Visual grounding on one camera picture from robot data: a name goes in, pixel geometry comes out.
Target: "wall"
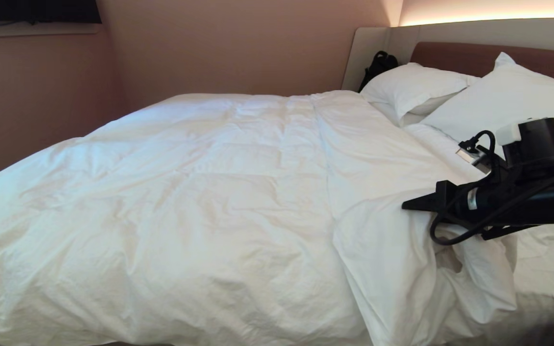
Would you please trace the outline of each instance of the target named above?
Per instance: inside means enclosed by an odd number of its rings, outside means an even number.
[[[552,17],[554,0],[403,0],[400,26]]]
[[[403,10],[403,0],[382,0],[382,6],[389,20],[387,26],[399,26]]]
[[[381,0],[101,0],[130,106],[177,94],[290,96],[341,87]]]
[[[0,38],[0,170],[126,112],[105,32]]]

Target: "white pillow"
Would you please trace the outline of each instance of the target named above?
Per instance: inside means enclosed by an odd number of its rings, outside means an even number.
[[[422,121],[425,116],[419,114],[413,114],[411,112],[405,113],[401,118],[396,116],[396,112],[391,105],[382,102],[372,102],[371,105],[386,116],[395,126],[405,127],[411,124],[417,124]]]
[[[453,97],[457,96],[459,94],[458,92],[455,92],[454,94],[442,96],[442,97],[435,97],[433,99],[429,99],[425,103],[422,103],[422,105],[419,105],[415,107],[413,110],[409,111],[412,114],[417,115],[429,115],[432,112],[434,112],[436,109],[440,107],[440,105],[443,105],[446,103],[446,101],[452,99]]]
[[[465,74],[409,63],[375,77],[363,88],[361,95],[371,103],[391,105],[400,119],[429,99],[459,92],[475,80]]]
[[[502,53],[493,72],[444,103],[421,123],[462,141],[482,130],[495,132],[529,118],[554,118],[554,79],[514,61],[506,63],[506,57]],[[500,146],[495,152],[504,156]]]

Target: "bed frame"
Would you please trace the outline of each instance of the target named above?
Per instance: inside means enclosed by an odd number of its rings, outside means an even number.
[[[554,78],[554,50],[489,46],[485,44],[419,42],[411,62],[422,66],[484,77],[492,72],[495,59],[505,52],[519,65]]]

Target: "television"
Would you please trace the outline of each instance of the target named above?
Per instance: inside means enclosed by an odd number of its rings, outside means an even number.
[[[0,21],[101,24],[96,0],[0,0]]]

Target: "black cable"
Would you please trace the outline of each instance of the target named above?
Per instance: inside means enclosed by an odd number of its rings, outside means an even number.
[[[510,209],[514,208],[517,204],[523,201],[526,201],[527,199],[530,199],[533,195],[536,195],[537,193],[553,185],[554,185],[554,177],[551,179],[548,179],[543,184],[540,184],[539,186],[529,189],[529,191],[525,193],[521,193],[521,195],[514,197],[510,201],[506,202],[503,206],[501,206],[501,208],[490,213],[482,221],[478,222],[477,225],[474,226],[473,231],[477,232],[478,230],[482,230],[482,228],[484,228],[485,225],[488,225],[489,223],[494,221],[497,217],[500,217],[503,213],[508,212]]]
[[[495,153],[495,135],[491,131],[488,131],[488,130],[481,131],[480,133],[475,135],[471,140],[466,142],[468,145],[470,145],[470,147],[475,147],[476,143],[480,140],[480,137],[482,137],[483,135],[487,135],[489,137],[489,140],[491,141],[489,152]],[[469,191],[473,190],[474,188],[482,186],[487,180],[491,179],[494,173],[497,173],[497,162],[495,162],[495,160],[493,160],[492,162],[491,172],[486,177],[484,177],[483,179],[477,182],[473,182],[471,184],[465,185],[463,190],[461,190],[461,192],[457,196],[455,196],[452,199],[452,201],[450,201],[443,210],[440,210],[440,212],[438,212],[437,216],[431,223],[431,228],[429,229],[429,232],[431,233],[431,239],[433,239],[435,243],[443,246],[452,246],[452,245],[461,243],[462,241],[466,241],[467,239],[473,237],[477,233],[477,231],[471,230],[471,231],[465,232],[460,236],[457,236],[456,238],[443,240],[443,239],[437,238],[437,236],[435,235],[435,229],[440,224],[440,222],[444,219],[444,215],[448,213],[448,211],[455,205],[457,201],[459,201],[459,199],[461,199],[461,197],[469,193]]]

